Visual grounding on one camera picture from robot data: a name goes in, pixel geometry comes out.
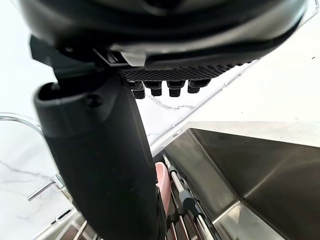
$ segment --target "white marble countertop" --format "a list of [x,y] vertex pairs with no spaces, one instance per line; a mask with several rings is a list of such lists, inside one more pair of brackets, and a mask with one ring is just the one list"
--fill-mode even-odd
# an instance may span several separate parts
[[[1,35],[4,36],[1,38],[0,44],[0,112],[14,112],[36,118],[32,105],[33,92],[41,84],[55,81],[55,78],[50,67],[31,60],[28,48],[29,31],[14,5],[9,0],[3,0],[0,2],[0,9],[2,11],[0,14]],[[292,43],[289,46],[292,51],[292,59],[295,57],[295,60],[298,61],[298,58],[304,54],[304,61],[315,56],[316,59],[313,60],[319,63],[320,56],[317,58],[317,54],[320,51],[316,44],[319,42],[319,35],[314,33],[312,27],[310,27],[313,24],[314,29],[317,29],[319,23],[319,16],[317,16],[317,19],[310,21],[303,29],[299,30],[304,31],[303,34],[298,31],[288,41],[288,44],[290,44],[290,41],[291,43],[294,41],[296,45],[294,46]],[[303,41],[308,41],[307,37],[312,39],[310,44],[317,47],[316,52],[309,52],[310,45],[304,45]],[[294,53],[297,52],[297,45],[306,47],[306,50],[303,53],[299,51],[298,56],[293,57]],[[281,52],[281,49],[276,50],[275,54]],[[137,104],[149,143],[153,144],[161,135],[179,124],[217,93],[216,97],[191,116],[193,121],[230,121],[236,120],[239,115],[243,116],[239,112],[240,107],[248,109],[247,106],[244,108],[243,104],[256,106],[254,104],[255,99],[258,100],[258,103],[263,101],[261,99],[262,89],[266,88],[268,91],[272,91],[271,83],[264,84],[265,81],[268,82],[267,79],[262,82],[258,78],[255,84],[252,82],[252,78],[257,75],[250,76],[250,74],[255,72],[257,66],[260,66],[260,68],[261,66],[267,66],[267,69],[271,70],[268,76],[273,78],[273,86],[277,85],[275,79],[280,81],[285,77],[278,67],[279,62],[274,61],[277,58],[277,55],[271,60],[268,60],[267,57],[264,58],[243,74],[241,78],[230,84],[231,87],[229,87],[229,83],[242,74],[248,65],[236,67],[221,77],[212,80],[208,87],[200,90],[201,94],[187,94],[187,88],[185,87],[181,91],[180,98],[169,98],[168,89],[163,90],[163,96],[152,97],[147,90],[146,98],[138,100]],[[313,66],[311,69],[307,66],[305,71],[312,70],[313,74],[318,72],[315,65],[311,65]],[[290,80],[298,85],[302,80],[301,77],[301,75],[295,77],[294,74],[291,74]],[[313,81],[309,80],[308,88],[312,89],[313,85],[318,86],[314,79],[315,77]],[[240,87],[240,81],[246,87]],[[284,84],[275,87],[279,94],[288,90],[288,86]],[[311,91],[313,97],[315,97],[315,93],[315,90]],[[266,95],[264,103],[272,97],[272,95]],[[279,110],[277,102],[272,100],[269,102],[269,109]],[[255,113],[261,114],[258,107],[252,107],[250,114],[246,115],[247,118],[243,117],[240,120],[250,121],[250,118],[257,118]],[[299,113],[300,115],[297,114],[295,118],[303,118],[305,111]],[[32,129],[15,122],[2,122],[0,133],[0,237],[1,240],[32,239],[57,216],[72,208],[72,206],[54,187],[32,202],[27,201],[29,194],[56,173],[57,170],[52,162],[52,157],[44,140]]]

